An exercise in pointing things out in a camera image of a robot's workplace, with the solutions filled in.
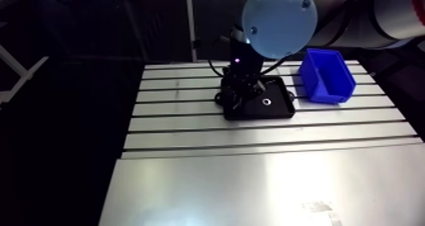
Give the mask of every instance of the metal plate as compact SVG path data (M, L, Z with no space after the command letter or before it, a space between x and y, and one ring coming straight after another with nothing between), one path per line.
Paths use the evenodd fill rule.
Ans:
M100 226L423 225L423 144L118 160Z
M295 97L307 97L304 87L287 87ZM136 102L179 102L179 101L212 101L217 94L217 89L174 90L174 91L141 91L137 95ZM384 92L378 85L358 85L355 87L353 96L383 95Z
M353 108L387 108L394 107L387 96L359 96L351 97L341 104L317 104L307 99L295 99L293 105L297 111L343 110ZM136 104L133 116L161 116L161 115L208 115L222 113L223 110L214 102L182 102Z
M226 121L221 116L174 116L154 118L132 118L130 132L160 132L205 129L242 129L255 127L282 127L301 125L344 124L365 122L402 121L404 116L396 108L378 110L339 110L300 112L289 119Z
M353 97L342 104L309 102L297 65L299 62L285 63L276 71L287 75L282 78L291 84L287 88L295 94L293 104L298 113L292 119L248 122L227 122L220 116L222 109L213 102L220 79L208 77L211 70L205 64L148 66L144 78L157 80L143 80L140 85L125 149L251 148L353 139L389 141L416 135L358 63L348 65L359 74L354 75L357 87ZM310 145L307 149L315 149L315 144Z
M415 136L407 122L128 134L125 149L206 148Z
M298 66L284 66L277 68L268 75L299 75ZM366 71L360 65L348 66L352 74L366 74ZM191 68L191 69L161 69L161 70L145 70L143 79L162 79L162 78L194 78L194 77L216 77L216 74L205 68Z
M357 85L375 84L375 81L369 75L353 75ZM302 85L300 76L282 77L286 86ZM218 88L220 78L181 78L181 79L160 79L160 80L143 80L140 83L141 91L163 90L163 89L200 89L200 88Z
M238 148L229 146L228 148L208 148L191 150L167 150L167 151L125 151L121 159L141 159L141 158L176 158L192 156L231 156L241 154L264 154L264 153L287 153L297 151L323 151L337 149L357 149L388 147L394 145L408 145L422 143L420 137L403 137L391 139L356 140L343 142L315 142L314 144L285 144L277 146L246 146Z
M275 61L265 61L263 66L272 66L276 62ZM216 67L225 67L229 65L228 61L213 61L212 63ZM286 61L282 63L281 66L300 66L302 61ZM359 62L356 60L347 60L345 61L346 65L358 65ZM172 64L164 64L164 65L146 65L146 70L151 69L172 69L172 68L209 68L209 65L206 61L200 63L172 63Z

